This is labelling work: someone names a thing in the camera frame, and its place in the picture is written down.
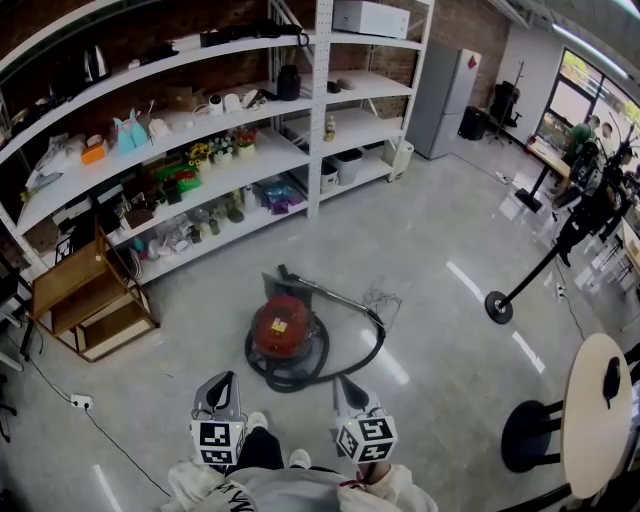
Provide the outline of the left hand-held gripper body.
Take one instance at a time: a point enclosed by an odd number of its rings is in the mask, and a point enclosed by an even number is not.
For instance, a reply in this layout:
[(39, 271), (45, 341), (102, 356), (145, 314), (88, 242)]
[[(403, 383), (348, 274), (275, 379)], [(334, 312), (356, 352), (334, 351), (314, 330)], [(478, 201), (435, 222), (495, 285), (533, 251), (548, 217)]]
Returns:
[(236, 374), (229, 406), (211, 407), (207, 403), (207, 391), (214, 377), (196, 391), (190, 431), (199, 462), (215, 470), (227, 470), (238, 463), (244, 444), (246, 421), (241, 411), (240, 388)]

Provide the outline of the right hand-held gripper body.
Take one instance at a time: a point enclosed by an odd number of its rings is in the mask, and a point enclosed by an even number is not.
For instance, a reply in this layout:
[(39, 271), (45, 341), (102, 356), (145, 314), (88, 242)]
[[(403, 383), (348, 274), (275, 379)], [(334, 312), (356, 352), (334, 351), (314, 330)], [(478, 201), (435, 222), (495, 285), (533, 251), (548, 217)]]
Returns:
[(348, 405), (344, 400), (340, 374), (333, 381), (335, 411), (334, 442), (339, 457), (355, 465), (387, 460), (398, 442), (394, 418), (386, 412), (375, 392), (361, 386), (369, 395), (368, 405)]

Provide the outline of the metal vacuum wand with nozzle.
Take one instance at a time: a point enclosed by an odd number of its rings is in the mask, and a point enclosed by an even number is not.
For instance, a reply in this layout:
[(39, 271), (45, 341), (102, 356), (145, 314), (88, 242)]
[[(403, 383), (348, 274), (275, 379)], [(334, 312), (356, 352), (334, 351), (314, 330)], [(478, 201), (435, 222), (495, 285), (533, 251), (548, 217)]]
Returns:
[(365, 304), (359, 303), (355, 300), (347, 298), (337, 292), (334, 292), (324, 286), (317, 284), (314, 281), (309, 281), (305, 278), (300, 277), (297, 274), (290, 273), (287, 267), (284, 264), (280, 264), (277, 267), (277, 270), (280, 274), (280, 277), (288, 284), (296, 285), (298, 287), (302, 287), (308, 289), (311, 292), (316, 294), (320, 294), (328, 299), (334, 300), (338, 303), (341, 303), (344, 306), (347, 306), (351, 309), (357, 310), (365, 315), (372, 315), (372, 320), (374, 323), (384, 327), (384, 323), (379, 318), (379, 316)]

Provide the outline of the white air purifier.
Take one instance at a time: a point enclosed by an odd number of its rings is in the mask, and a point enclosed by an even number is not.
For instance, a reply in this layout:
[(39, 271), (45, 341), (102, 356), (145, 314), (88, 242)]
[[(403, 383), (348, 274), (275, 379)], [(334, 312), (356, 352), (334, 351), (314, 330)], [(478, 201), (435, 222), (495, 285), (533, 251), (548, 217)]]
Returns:
[(399, 143), (393, 143), (387, 140), (384, 143), (382, 160), (392, 168), (389, 181), (395, 181), (402, 177), (414, 152), (414, 146), (403, 140)]

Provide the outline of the sunflower pot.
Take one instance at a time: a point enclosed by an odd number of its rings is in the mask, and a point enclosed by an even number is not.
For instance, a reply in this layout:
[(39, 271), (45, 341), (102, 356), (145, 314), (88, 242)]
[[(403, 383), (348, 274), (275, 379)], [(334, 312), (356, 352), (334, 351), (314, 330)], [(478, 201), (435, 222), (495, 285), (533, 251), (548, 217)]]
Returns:
[(188, 165), (196, 168), (198, 171), (202, 171), (211, 164), (209, 159), (210, 154), (211, 148), (207, 143), (195, 143), (186, 152)]

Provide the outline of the wide white metal shelf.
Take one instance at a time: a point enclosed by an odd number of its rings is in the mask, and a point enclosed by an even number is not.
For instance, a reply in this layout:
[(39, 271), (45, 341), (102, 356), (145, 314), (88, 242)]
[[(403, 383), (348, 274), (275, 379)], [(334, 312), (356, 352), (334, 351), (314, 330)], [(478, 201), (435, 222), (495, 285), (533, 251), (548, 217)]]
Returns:
[[(48, 271), (49, 267), (46, 261), (26, 241), (25, 233), (44, 217), (81, 194), (138, 164), (227, 128), (248, 125), (301, 110), (314, 112), (317, 109), (325, 108), (325, 87), (320, 80), (328, 72), (333, 5), (334, 0), (316, 0), (316, 30), (311, 34), (310, 42), (316, 46), (317, 50), (311, 58), (313, 90), (308, 97), (291, 102), (273, 101), (258, 110), (243, 110), (211, 117), (191, 117), (180, 112), (164, 113), (161, 117), (171, 130), (169, 136), (157, 142), (148, 142), (141, 148), (126, 154), (112, 150), (105, 158), (96, 163), (80, 165), (69, 170), (61, 178), (46, 186), (43, 191), (36, 193), (34, 198), (28, 200), (17, 221), (11, 219), (0, 203), (0, 224), (8, 230), (14, 241), (22, 248), (28, 261), (34, 267), (35, 273), (41, 275)], [(53, 109), (27, 130), (13, 138), (0, 151), (0, 165), (47, 127), (83, 106), (131, 83), (214, 57), (258, 49), (272, 50), (292, 47), (296, 43), (297, 39), (294, 36), (241, 38), (213, 47), (189, 50), (151, 64), (116, 73), (98, 84), (90, 86), (72, 101)], [(125, 226), (114, 235), (112, 240), (115, 244), (120, 245), (211, 199), (282, 172), (301, 166), (310, 166), (312, 160), (312, 156), (304, 153), (279, 132), (274, 129), (262, 130), (257, 135), (257, 150), (254, 155), (246, 158), (235, 157), (228, 164), (214, 166), (204, 171), (202, 185), (187, 193), (179, 203), (159, 207), (157, 215), (151, 220), (136, 228)]]

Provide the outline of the blue spray bottle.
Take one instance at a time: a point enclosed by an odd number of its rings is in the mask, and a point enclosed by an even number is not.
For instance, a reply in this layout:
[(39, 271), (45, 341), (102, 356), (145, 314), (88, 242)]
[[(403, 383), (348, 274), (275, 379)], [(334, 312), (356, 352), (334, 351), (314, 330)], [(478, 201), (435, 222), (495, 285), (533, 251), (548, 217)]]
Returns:
[(117, 149), (119, 154), (125, 155), (132, 152), (135, 149), (135, 143), (126, 123), (119, 118), (114, 118), (113, 122), (116, 130)]
[(138, 120), (137, 111), (132, 108), (129, 114), (129, 129), (135, 148), (144, 146), (149, 142), (149, 136)]

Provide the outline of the white plastic bag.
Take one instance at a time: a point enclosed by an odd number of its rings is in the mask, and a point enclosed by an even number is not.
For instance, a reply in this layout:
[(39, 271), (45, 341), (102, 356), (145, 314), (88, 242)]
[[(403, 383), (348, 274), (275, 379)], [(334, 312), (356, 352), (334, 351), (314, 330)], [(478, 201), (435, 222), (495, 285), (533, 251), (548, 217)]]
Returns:
[(28, 191), (42, 188), (64, 173), (81, 165), (81, 155), (86, 148), (86, 136), (68, 133), (52, 136), (45, 154), (36, 163), (26, 182)]

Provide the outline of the black waste bin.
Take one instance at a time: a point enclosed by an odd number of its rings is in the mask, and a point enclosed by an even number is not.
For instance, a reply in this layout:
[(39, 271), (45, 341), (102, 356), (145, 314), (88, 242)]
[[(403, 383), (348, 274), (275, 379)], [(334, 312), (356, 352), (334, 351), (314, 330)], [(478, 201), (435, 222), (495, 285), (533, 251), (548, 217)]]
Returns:
[(478, 141), (484, 137), (487, 126), (487, 114), (474, 106), (467, 106), (458, 129), (458, 135), (470, 141)]

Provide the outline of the cardboard box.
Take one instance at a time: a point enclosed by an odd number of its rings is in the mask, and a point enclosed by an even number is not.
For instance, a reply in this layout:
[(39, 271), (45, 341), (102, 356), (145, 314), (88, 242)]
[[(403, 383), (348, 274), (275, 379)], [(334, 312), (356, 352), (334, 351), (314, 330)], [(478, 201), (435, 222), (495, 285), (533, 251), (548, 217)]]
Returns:
[(168, 86), (166, 88), (167, 105), (171, 110), (193, 112), (205, 104), (204, 90), (192, 85)]

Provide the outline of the silver refrigerator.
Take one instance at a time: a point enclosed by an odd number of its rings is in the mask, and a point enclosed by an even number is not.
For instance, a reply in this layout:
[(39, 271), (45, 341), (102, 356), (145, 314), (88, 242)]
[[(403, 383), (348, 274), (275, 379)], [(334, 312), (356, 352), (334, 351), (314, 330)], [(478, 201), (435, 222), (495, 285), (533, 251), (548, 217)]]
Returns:
[(432, 41), (427, 45), (406, 140), (428, 160), (448, 154), (470, 105), (482, 55)]

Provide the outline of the narrow white metal shelf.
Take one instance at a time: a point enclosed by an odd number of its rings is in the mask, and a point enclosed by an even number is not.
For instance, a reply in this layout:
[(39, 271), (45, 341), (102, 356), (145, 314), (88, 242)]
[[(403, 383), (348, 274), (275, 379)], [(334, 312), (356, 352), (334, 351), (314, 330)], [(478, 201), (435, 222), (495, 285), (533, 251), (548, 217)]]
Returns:
[[(374, 3), (410, 12), (407, 37), (395, 39), (338, 31), (333, 28), (332, 18), (328, 72), (320, 80), (325, 87), (325, 108), (287, 113), (270, 120), (275, 131), (313, 158), (310, 166), (285, 174), (304, 195), (301, 208), (310, 219), (318, 216), (325, 199), (379, 178), (389, 181), (392, 168), (382, 160), (384, 143), (387, 140), (399, 143), (406, 138), (436, 0)], [(294, 10), (302, 6), (314, 9), (313, 26), (307, 31), (310, 37), (316, 30), (316, 0), (268, 0), (268, 16), (279, 24), (298, 24)], [(301, 50), (302, 59), (297, 58), (295, 51), (269, 50), (270, 85), (276, 85), (283, 65), (295, 64), (301, 75), (300, 99), (308, 97), (313, 90), (311, 58), (316, 50), (310, 42)], [(336, 136), (333, 141), (325, 142), (324, 126), (329, 115), (335, 118)], [(326, 159), (333, 165), (333, 155), (354, 148), (363, 153), (355, 181), (346, 186), (338, 181), (333, 190), (322, 194), (322, 161)]]

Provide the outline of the black jar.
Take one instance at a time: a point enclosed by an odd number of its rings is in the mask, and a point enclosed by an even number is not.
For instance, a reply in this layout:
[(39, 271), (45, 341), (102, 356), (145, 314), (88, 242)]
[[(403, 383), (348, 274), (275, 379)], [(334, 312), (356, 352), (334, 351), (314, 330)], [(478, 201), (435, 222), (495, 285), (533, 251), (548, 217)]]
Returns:
[(276, 82), (276, 95), (279, 101), (296, 101), (300, 97), (301, 75), (298, 68), (293, 65), (283, 65), (279, 71)]

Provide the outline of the black bag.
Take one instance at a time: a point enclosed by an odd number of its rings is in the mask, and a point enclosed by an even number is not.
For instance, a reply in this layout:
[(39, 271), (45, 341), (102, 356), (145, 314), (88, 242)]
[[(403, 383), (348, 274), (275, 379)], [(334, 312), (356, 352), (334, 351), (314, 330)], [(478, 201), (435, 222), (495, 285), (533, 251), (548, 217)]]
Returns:
[(263, 19), (250, 24), (230, 25), (199, 34), (203, 48), (229, 43), (243, 38), (276, 39), (282, 36), (295, 36), (297, 45), (307, 47), (309, 35), (298, 25), (278, 24), (272, 19)]

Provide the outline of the black framed window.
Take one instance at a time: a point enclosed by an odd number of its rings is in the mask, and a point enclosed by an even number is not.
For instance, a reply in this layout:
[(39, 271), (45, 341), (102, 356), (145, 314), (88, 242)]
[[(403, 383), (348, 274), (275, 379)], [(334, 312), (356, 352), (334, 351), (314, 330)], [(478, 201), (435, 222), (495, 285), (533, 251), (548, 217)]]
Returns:
[(633, 137), (640, 137), (640, 103), (607, 75), (564, 49), (536, 134), (561, 150), (570, 130), (592, 115), (602, 124), (611, 124), (613, 143), (619, 143), (632, 125)]

